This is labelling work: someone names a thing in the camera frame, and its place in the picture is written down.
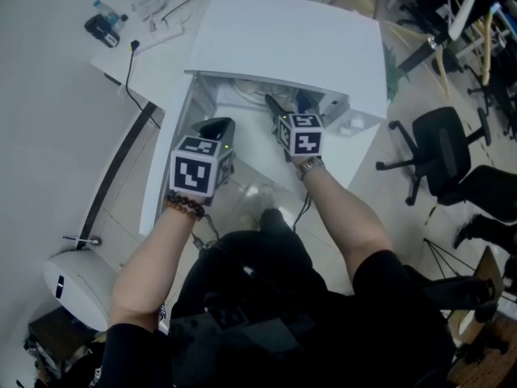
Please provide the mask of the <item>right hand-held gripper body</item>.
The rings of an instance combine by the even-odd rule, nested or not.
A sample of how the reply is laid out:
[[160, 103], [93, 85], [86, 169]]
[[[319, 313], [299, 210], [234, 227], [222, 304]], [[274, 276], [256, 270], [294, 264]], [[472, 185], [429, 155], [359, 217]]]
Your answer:
[[277, 141], [284, 157], [321, 157], [325, 128], [317, 114], [285, 113], [277, 118]]

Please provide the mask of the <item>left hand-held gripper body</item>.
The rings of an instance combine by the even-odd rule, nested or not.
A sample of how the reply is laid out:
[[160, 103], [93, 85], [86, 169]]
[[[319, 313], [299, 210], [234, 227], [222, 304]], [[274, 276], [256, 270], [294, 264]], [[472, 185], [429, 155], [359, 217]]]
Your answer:
[[209, 199], [228, 183], [235, 154], [221, 141], [184, 136], [170, 154], [170, 190]]

